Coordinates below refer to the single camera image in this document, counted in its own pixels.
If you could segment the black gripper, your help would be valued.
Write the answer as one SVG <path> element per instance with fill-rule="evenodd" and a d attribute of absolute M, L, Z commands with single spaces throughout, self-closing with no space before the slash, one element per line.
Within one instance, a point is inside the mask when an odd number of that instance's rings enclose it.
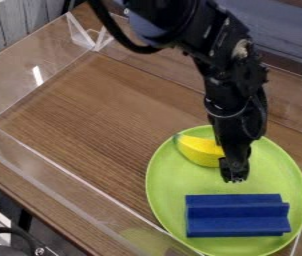
<path fill-rule="evenodd" d="M 205 99 L 218 145 L 225 157 L 219 159 L 221 176 L 226 183 L 243 182 L 249 178 L 251 143 L 266 133 L 267 98 L 261 89 L 241 107 L 221 109 Z"/>

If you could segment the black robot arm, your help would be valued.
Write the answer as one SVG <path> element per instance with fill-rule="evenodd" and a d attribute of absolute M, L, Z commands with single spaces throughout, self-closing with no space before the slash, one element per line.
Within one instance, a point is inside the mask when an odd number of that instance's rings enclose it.
<path fill-rule="evenodd" d="M 88 5 L 115 40 L 130 51 L 154 54 L 178 48 L 192 58 L 205 81 L 205 107 L 225 156 L 218 160 L 227 182 L 250 174 L 251 143 L 267 126 L 263 85 L 269 69 L 254 47 L 249 28 L 214 0 L 114 0 L 143 42 L 134 43 L 103 0 Z"/>

